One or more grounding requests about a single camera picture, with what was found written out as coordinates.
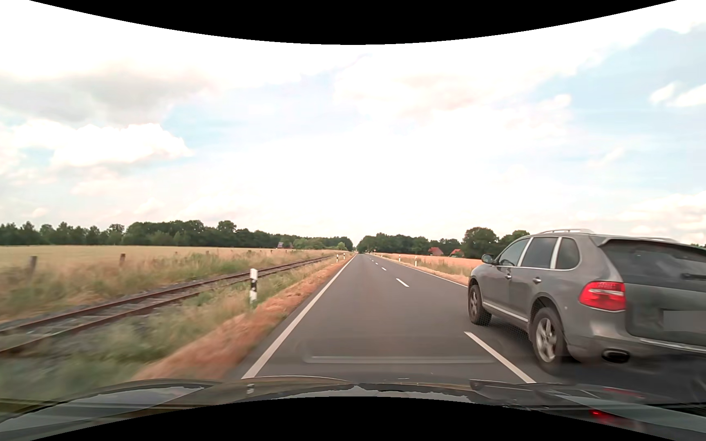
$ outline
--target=rear bumper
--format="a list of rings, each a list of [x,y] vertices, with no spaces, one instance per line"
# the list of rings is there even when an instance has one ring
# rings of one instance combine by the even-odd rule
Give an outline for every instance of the rear bumper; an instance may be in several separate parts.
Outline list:
[[[568,338],[568,351],[580,361],[602,360],[606,350],[627,352],[634,360],[676,357],[706,358],[706,347],[633,336],[575,336]]]

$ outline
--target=treeline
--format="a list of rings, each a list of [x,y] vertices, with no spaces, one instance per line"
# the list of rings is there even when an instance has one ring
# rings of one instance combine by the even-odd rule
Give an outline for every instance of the treeline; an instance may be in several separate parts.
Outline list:
[[[379,251],[382,253],[429,254],[429,249],[437,246],[444,255],[448,256],[459,248],[465,257],[480,259],[484,254],[500,254],[506,246],[522,236],[528,236],[525,230],[515,230],[511,234],[498,237],[494,231],[485,227],[470,228],[465,232],[461,243],[455,238],[441,238],[440,240],[427,240],[424,236],[410,237],[404,235],[389,236],[378,233],[375,236],[364,236],[356,249],[359,253]]]
[[[517,238],[529,235],[524,230],[516,230],[510,235],[497,237],[489,228],[474,227],[465,232],[462,242],[456,238],[441,238],[430,240],[424,236],[411,237],[404,235],[389,236],[378,233],[375,236],[364,236],[356,249],[359,253],[380,251],[383,253],[429,254],[429,249],[438,247],[448,256],[455,249],[461,249],[465,257],[480,259],[484,254],[499,254],[509,243]]]
[[[175,246],[235,246],[242,248],[276,248],[292,245],[297,249],[353,249],[353,242],[345,237],[303,237],[270,234],[247,228],[238,228],[230,220],[222,220],[215,227],[203,225],[200,220],[173,220],[171,222],[134,222],[125,227],[111,224],[101,230],[97,226],[80,227],[62,222],[57,227],[49,224],[37,229],[31,222],[20,227],[0,225],[0,245],[175,245]]]

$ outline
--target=car hood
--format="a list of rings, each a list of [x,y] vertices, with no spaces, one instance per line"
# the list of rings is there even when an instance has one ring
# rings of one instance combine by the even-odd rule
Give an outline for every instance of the car hood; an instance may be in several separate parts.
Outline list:
[[[99,423],[194,407],[266,399],[373,396],[438,399],[563,414],[600,410],[649,424],[706,432],[706,417],[661,408],[676,403],[627,389],[597,385],[525,384],[470,380],[468,385],[419,382],[358,383],[322,376],[264,376],[239,381],[132,381],[41,403],[0,400],[0,436],[81,421]]]

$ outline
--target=sky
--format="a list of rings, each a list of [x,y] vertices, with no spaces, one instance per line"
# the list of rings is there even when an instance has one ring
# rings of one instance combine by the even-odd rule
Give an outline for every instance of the sky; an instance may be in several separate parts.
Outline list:
[[[706,243],[706,0],[402,45],[0,0],[0,224]]]

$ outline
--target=car window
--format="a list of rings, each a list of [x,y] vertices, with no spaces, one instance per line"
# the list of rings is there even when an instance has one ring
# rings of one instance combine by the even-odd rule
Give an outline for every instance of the car window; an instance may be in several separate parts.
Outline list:
[[[706,292],[706,253],[688,246],[613,240],[601,247],[625,283]]]
[[[571,269],[579,265],[579,247],[572,238],[564,237],[557,250],[557,262],[554,269]]]
[[[556,237],[535,237],[527,247],[521,267],[545,267],[552,263],[552,252],[557,243]]]
[[[524,238],[514,242],[505,249],[505,251],[497,259],[497,264],[508,267],[515,267],[519,262],[519,257],[522,255],[522,251],[527,245],[528,239]]]

